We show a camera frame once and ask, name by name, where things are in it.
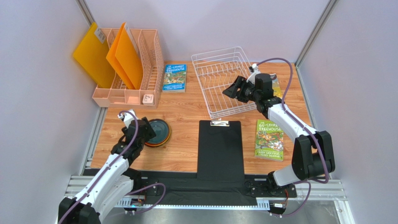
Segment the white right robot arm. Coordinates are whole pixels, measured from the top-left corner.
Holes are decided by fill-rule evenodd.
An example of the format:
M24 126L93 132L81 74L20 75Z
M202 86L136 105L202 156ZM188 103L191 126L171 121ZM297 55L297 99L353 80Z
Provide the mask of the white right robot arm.
M253 101L257 110L278 125L294 143L291 164L268 174L269 190L278 191L306 180L321 182L320 175L325 177L323 183L328 182L329 174L335 171L331 134L306 125L283 99L274 95L270 74L256 74L253 81L238 76L222 93L243 103Z

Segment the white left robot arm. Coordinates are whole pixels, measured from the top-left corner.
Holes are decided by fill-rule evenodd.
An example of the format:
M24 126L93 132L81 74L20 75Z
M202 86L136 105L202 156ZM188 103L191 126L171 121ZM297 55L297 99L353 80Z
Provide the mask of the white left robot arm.
M148 119L123 116L125 140L114 145L106 163L73 198L65 197L58 207L60 224L100 224L113 207L140 182L141 173L130 168L144 144L156 136Z

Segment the white wire dish rack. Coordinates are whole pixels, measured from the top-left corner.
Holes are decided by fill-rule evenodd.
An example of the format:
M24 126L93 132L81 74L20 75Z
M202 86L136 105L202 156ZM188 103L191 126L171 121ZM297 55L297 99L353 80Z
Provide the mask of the white wire dish rack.
M222 93L238 76L250 76L251 63L242 47L193 54L191 60L211 119L256 109L253 102L242 103Z

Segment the orange plate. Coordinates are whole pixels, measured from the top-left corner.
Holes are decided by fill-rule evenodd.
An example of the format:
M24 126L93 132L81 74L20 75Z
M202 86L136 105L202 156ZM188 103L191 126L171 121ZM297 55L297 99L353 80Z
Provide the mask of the orange plate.
M145 145L148 147L159 147L161 145L166 144L166 142L171 137L171 131L168 132L158 132L156 136L149 141L145 142Z

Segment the dark grey plate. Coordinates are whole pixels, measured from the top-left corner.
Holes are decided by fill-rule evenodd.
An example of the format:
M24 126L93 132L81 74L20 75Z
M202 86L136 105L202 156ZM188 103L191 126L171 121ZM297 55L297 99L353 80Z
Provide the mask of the dark grey plate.
M152 119L149 121L155 133L171 131L169 124L162 119Z

